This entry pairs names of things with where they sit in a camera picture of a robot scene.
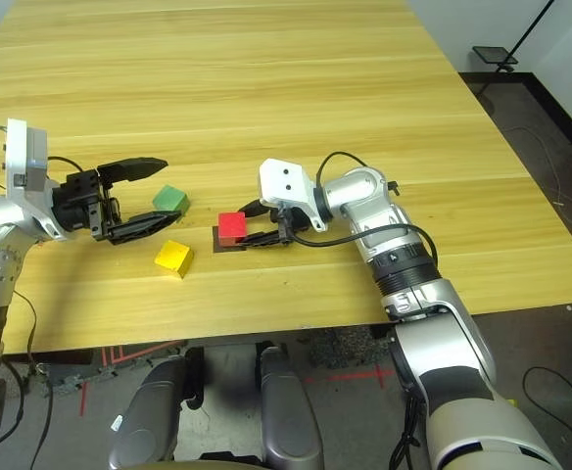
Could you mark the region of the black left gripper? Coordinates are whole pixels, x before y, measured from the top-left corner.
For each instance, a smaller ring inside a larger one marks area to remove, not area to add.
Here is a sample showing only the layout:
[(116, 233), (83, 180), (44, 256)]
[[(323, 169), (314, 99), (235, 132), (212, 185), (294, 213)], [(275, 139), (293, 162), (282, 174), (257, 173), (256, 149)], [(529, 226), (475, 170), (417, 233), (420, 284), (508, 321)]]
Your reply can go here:
[(147, 178), (165, 167), (165, 160), (141, 157), (72, 173), (52, 190), (53, 215), (66, 231), (87, 229), (97, 241), (113, 245), (154, 235), (177, 222), (181, 211), (151, 211), (121, 223), (119, 202), (110, 190), (114, 183)]

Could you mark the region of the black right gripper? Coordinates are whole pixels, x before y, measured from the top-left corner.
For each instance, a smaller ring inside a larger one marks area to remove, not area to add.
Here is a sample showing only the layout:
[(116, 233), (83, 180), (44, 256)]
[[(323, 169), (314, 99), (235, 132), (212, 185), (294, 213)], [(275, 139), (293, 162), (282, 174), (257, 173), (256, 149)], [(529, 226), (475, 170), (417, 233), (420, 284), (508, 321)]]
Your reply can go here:
[[(267, 207), (259, 199), (253, 200), (240, 209), (246, 217), (256, 217), (267, 213)], [(241, 239), (237, 245), (241, 247), (268, 247), (290, 244), (295, 236), (310, 228), (310, 219), (296, 207), (278, 207), (268, 209), (269, 219), (276, 229), (269, 232), (256, 232)]]

